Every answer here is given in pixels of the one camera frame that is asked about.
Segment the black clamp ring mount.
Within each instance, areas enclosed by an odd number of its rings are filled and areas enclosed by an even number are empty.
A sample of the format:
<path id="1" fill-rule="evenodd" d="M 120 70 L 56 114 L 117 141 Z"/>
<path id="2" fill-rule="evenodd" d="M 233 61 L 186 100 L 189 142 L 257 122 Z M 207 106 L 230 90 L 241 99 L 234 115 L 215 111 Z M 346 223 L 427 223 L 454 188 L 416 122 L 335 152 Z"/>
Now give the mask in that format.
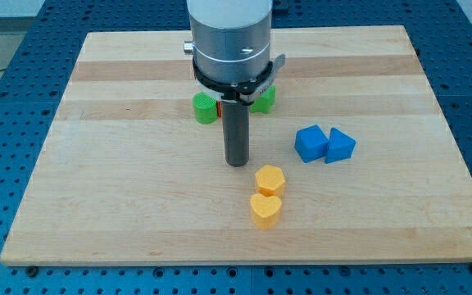
<path id="1" fill-rule="evenodd" d="M 239 83 L 221 83 L 206 77 L 197 67 L 193 58 L 193 73 L 198 87 L 217 101 L 252 105 L 274 83 L 279 69 L 285 64 L 286 56 L 278 55 L 269 61 L 266 68 L 255 78 Z"/>

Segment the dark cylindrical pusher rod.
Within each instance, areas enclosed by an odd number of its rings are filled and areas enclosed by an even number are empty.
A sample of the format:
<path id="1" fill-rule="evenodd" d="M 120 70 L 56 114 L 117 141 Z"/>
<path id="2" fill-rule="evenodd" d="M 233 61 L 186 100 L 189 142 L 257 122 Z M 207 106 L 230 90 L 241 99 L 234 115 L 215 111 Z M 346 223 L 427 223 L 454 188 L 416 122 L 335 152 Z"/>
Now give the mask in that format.
<path id="1" fill-rule="evenodd" d="M 245 166 L 249 160 L 249 107 L 222 102 L 221 110 L 225 160 L 231 166 Z"/>

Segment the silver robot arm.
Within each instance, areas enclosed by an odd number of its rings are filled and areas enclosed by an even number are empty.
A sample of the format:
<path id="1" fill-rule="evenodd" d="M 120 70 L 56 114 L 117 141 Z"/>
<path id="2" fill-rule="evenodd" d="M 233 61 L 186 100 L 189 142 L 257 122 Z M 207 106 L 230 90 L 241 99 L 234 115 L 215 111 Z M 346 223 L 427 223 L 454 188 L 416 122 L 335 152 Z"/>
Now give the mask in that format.
<path id="1" fill-rule="evenodd" d="M 270 88 L 285 55 L 270 59 L 271 0 L 188 0 L 193 73 L 203 92 L 221 103 L 225 160 L 249 159 L 249 107 Z"/>

